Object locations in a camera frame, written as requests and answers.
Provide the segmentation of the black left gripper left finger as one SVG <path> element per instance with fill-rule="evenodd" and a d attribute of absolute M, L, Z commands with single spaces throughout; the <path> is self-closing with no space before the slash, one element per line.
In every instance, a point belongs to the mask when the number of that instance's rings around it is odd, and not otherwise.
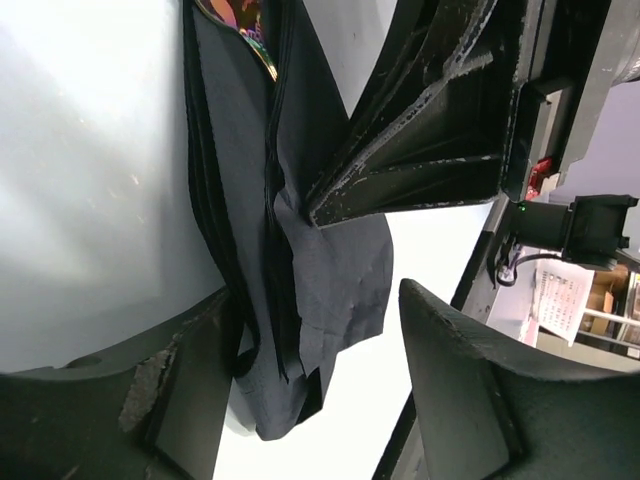
<path fill-rule="evenodd" d="M 242 334 L 227 289 L 61 368 L 1 378 L 5 479 L 209 479 Z"/>

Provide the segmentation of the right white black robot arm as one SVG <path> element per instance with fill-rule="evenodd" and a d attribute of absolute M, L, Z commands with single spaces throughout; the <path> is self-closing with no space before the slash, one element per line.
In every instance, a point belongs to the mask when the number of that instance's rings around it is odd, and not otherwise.
<path fill-rule="evenodd" d="M 528 200 L 582 159 L 606 96 L 639 77 L 635 1 L 400 1 L 350 134 L 308 197 L 327 227 L 491 203 L 450 302 L 399 286 L 412 382 L 378 479 L 635 479 L 639 376 L 492 329 L 528 260 L 634 268 L 631 195 Z M 529 249 L 527 258 L 518 247 Z"/>

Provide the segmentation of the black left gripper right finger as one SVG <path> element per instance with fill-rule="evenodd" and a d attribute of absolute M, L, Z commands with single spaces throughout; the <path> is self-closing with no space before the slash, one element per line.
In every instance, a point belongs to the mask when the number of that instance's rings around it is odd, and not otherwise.
<path fill-rule="evenodd" d="M 399 310 L 432 479 L 635 479 L 639 376 L 527 346 L 411 279 Z"/>

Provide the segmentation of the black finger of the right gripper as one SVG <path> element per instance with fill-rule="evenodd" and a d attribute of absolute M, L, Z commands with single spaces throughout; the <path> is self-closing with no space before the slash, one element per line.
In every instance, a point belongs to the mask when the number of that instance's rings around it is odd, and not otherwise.
<path fill-rule="evenodd" d="M 500 184 L 503 116 L 492 91 L 498 62 L 486 46 L 418 98 L 308 200 L 324 228 L 378 213 L 482 203 Z"/>

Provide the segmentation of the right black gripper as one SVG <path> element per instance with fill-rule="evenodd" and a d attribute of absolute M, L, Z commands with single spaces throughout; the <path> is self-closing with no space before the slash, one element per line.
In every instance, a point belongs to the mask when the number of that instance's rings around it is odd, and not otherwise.
<path fill-rule="evenodd" d="M 399 1 L 351 119 L 349 145 L 373 140 L 433 82 L 456 72 L 495 1 Z M 502 190 L 525 198 L 535 167 L 565 176 L 586 156 L 613 83 L 610 1 L 502 1 L 499 29 L 515 55 L 515 103 Z"/>

